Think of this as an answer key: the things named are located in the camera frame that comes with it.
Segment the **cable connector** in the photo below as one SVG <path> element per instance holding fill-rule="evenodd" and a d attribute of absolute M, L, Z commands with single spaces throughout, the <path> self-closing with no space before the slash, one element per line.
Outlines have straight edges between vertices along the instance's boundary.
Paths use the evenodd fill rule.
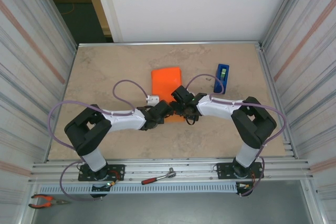
<path fill-rule="evenodd" d="M 114 182 L 114 181 L 112 181 L 111 183 L 107 183 L 107 185 L 109 186 L 109 187 L 112 187 L 112 186 L 114 186 L 116 183 Z"/>
<path fill-rule="evenodd" d="M 158 95 L 147 95 L 146 101 L 148 106 L 155 106 L 159 103 L 160 98 Z"/>
<path fill-rule="evenodd" d="M 243 183 L 239 183 L 238 184 L 238 187 L 244 187 L 244 188 L 247 188 L 249 185 L 246 185 L 246 184 L 243 184 Z"/>

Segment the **gray floor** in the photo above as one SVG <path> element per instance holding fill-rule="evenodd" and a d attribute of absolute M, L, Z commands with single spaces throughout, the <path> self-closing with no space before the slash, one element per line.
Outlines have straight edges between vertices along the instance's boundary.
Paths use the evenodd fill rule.
<path fill-rule="evenodd" d="M 236 194 L 108 195 L 36 211 L 35 224 L 312 223 L 300 182 L 262 182 L 249 198 Z"/>

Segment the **metal wall panel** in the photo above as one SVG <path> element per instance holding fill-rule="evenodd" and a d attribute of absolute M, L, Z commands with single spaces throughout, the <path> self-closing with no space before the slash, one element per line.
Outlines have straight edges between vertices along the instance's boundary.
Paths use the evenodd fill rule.
<path fill-rule="evenodd" d="M 49 0 L 0 0 L 0 51 L 0 223 L 13 223 L 32 163 L 48 151 L 47 116 L 76 45 Z"/>
<path fill-rule="evenodd" d="M 266 40 L 268 65 L 300 158 L 336 222 L 336 0 L 292 0 Z"/>

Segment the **beige stone surface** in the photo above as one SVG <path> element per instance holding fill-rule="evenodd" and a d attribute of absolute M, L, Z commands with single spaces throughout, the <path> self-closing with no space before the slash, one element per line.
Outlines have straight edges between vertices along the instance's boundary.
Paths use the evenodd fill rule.
<path fill-rule="evenodd" d="M 96 103 L 107 110 L 128 110 L 127 104 L 112 95 L 112 87 L 117 81 L 134 80 L 151 94 L 153 69 L 178 66 L 186 85 L 197 74 L 215 74 L 219 63 L 230 65 L 230 70 L 226 94 L 218 97 L 239 100 L 250 95 L 261 104 L 272 105 L 253 44 L 79 47 L 65 100 Z M 213 85 L 213 78 L 200 77 L 189 90 L 211 93 Z M 135 106 L 145 105 L 143 93 L 131 83 L 120 84 L 116 93 Z M 70 143 L 64 127 L 83 109 L 73 104 L 62 106 L 56 127 L 58 138 Z M 282 141 L 281 136 L 269 143 L 263 155 L 285 155 Z M 203 116 L 194 126 L 184 122 L 167 123 L 146 132 L 125 130 L 109 133 L 99 148 L 105 158 L 233 157 L 242 143 L 233 122 Z M 77 157 L 74 151 L 53 141 L 49 159 Z"/>

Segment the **aluminum frame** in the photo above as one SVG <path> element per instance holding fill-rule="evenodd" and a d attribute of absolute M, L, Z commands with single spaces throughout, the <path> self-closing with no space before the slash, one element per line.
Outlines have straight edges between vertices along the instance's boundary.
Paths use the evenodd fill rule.
<path fill-rule="evenodd" d="M 118 46 L 118 45 L 183 45 L 183 44 L 254 44 L 259 55 L 260 64 L 269 86 L 269 92 L 275 103 L 275 107 L 283 111 L 274 82 L 270 75 L 264 52 L 261 50 L 257 41 L 191 41 L 191 42 L 136 42 L 136 43 L 114 43 L 114 44 L 80 44 L 79 47 L 91 46 Z M 266 157 L 265 158 L 265 178 L 263 181 L 272 180 L 300 180 L 302 190 L 306 197 L 307 204 L 314 224 L 327 223 L 321 203 L 313 193 L 313 177 L 310 172 L 308 161 L 297 159 L 295 156 L 295 146 L 291 144 L 292 136 L 290 130 L 284 132 L 284 147 L 286 156 Z M 217 163 L 231 162 L 232 158 L 186 158 L 186 159 L 116 159 L 108 160 L 108 163 L 126 164 L 126 173 L 124 181 L 121 184 L 134 184 L 149 177 L 165 174 L 169 167 L 174 167 L 177 172 L 176 177 L 158 181 L 156 183 L 217 183 L 217 182 L 238 182 L 240 179 L 218 180 L 213 166 Z M 59 183 L 59 177 L 65 166 L 73 160 L 48 161 L 44 164 L 34 164 L 32 176 L 28 182 L 27 199 L 32 194 L 40 192 L 42 185 L 56 185 Z M 101 182 L 78 182 L 78 170 L 75 166 L 70 167 L 64 175 L 63 184 L 68 187 L 78 184 L 101 184 Z M 27 205 L 22 206 L 20 221 L 18 223 L 31 223 L 34 216 L 34 210 Z"/>
<path fill-rule="evenodd" d="M 68 76 L 68 78 L 66 80 L 66 83 L 64 85 L 64 88 L 63 88 L 62 101 L 64 100 L 65 93 L 66 93 L 67 88 L 68 88 L 68 84 L 69 84 L 69 80 L 70 80 L 70 75 L 71 75 L 72 68 L 74 67 L 74 63 L 75 63 L 76 54 L 77 54 L 77 50 L 75 52 L 74 59 L 73 59 L 73 61 L 71 63 L 69 76 Z M 55 133 L 56 125 L 57 125 L 60 113 L 61 113 L 61 106 L 58 107 L 58 110 L 56 112 L 55 124 L 51 127 L 51 130 L 52 130 L 53 133 Z M 51 143 L 52 143 L 52 141 L 53 141 L 53 138 L 50 136 L 47 151 L 45 152 L 45 154 L 43 156 L 43 162 L 44 163 L 47 162 L 47 160 L 48 160 L 48 156 L 49 156 L 49 152 L 50 152 L 50 149 L 51 149 Z"/>

